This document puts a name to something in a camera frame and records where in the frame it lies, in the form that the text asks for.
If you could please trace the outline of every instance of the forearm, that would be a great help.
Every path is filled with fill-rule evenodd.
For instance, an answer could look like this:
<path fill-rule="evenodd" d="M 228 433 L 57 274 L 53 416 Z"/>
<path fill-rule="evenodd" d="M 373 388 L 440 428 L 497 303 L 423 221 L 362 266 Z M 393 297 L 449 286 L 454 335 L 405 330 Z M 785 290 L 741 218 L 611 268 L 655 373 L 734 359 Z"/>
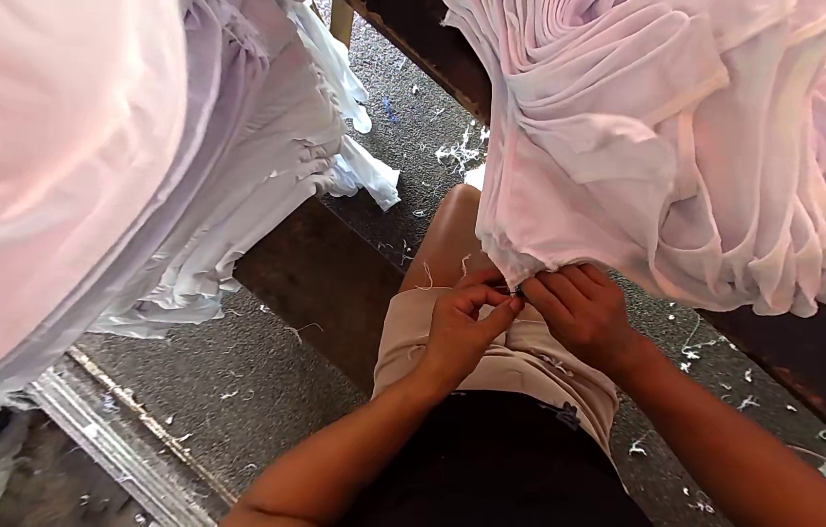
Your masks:
<path fill-rule="evenodd" d="M 276 517 L 325 525 L 336 521 L 442 401 L 414 375 L 360 410 L 315 433 L 271 464 L 244 493 L 226 526 Z"/>
<path fill-rule="evenodd" d="M 682 374 L 650 342 L 615 381 L 736 525 L 826 525 L 826 479 Z"/>

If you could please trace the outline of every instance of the pink fabric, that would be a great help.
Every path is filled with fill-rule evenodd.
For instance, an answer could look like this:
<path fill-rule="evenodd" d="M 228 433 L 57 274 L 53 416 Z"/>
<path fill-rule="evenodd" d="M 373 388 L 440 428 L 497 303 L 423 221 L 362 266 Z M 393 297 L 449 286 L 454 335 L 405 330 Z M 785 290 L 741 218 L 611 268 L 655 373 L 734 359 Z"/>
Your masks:
<path fill-rule="evenodd" d="M 446 0 L 493 86 L 477 235 L 714 310 L 826 303 L 826 1 Z"/>
<path fill-rule="evenodd" d="M 0 0 L 0 359 L 168 193 L 186 76 L 174 1 Z"/>

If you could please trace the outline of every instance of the black shirt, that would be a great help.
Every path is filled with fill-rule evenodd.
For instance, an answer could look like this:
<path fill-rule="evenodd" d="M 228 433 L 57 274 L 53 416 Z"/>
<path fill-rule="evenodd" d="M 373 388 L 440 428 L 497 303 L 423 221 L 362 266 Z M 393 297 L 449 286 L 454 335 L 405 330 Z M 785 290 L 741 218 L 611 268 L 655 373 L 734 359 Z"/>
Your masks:
<path fill-rule="evenodd" d="M 455 392 L 340 525 L 651 525 L 565 410 L 518 393 Z"/>

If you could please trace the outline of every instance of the concrete floor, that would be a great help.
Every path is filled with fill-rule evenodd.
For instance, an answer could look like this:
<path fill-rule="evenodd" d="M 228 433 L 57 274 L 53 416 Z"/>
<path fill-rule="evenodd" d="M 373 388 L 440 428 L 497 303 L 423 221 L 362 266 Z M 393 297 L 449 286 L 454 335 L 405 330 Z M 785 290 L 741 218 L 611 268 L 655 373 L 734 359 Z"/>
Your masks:
<path fill-rule="evenodd" d="M 321 10 L 327 12 L 324 3 Z M 370 92 L 367 108 L 374 123 L 371 133 L 352 135 L 375 157 L 401 170 L 403 200 L 386 213 L 364 191 L 325 203 L 406 267 L 403 248 L 411 247 L 405 255 L 412 256 L 442 196 L 463 180 L 439 162 L 435 151 L 460 142 L 472 117 L 360 17 L 355 19 L 350 57 Z M 390 121 L 383 97 L 396 122 Z M 474 126 L 472 130 L 469 145 L 476 147 L 478 133 Z M 632 324 L 671 360 L 692 362 L 690 375 L 735 406 L 755 396 L 759 406 L 745 411 L 749 417 L 782 440 L 826 456 L 826 442 L 817 439 L 826 426 L 700 321 L 694 310 L 619 282 Z M 226 306 L 229 314 L 223 320 L 182 327 L 164 342 L 91 335 L 81 345 L 115 380 L 135 390 L 161 422 L 171 416 L 168 428 L 173 435 L 192 434 L 183 444 L 222 482 L 240 491 L 278 453 L 357 407 L 362 398 L 253 295 L 232 295 Z M 702 358 L 686 361 L 681 353 L 686 346 Z M 749 369 L 750 383 L 745 380 Z M 797 411 L 788 410 L 788 404 Z M 631 443 L 640 438 L 647 455 L 630 455 Z M 656 525 L 729 524 L 718 511 L 689 507 L 708 500 L 623 394 L 612 452 L 631 495 Z"/>

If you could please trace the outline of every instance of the pile of clothing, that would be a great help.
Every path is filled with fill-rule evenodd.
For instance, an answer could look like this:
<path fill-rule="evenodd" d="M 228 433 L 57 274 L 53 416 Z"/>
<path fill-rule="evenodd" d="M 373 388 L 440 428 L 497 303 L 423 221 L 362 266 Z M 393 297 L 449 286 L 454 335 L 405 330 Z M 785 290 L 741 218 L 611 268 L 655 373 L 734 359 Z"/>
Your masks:
<path fill-rule="evenodd" d="M 826 0 L 445 0 L 492 82 L 477 235 L 695 307 L 826 304 Z"/>
<path fill-rule="evenodd" d="M 221 317 L 311 196 L 396 203 L 366 97 L 298 0 L 0 0 L 0 404 L 86 330 Z"/>

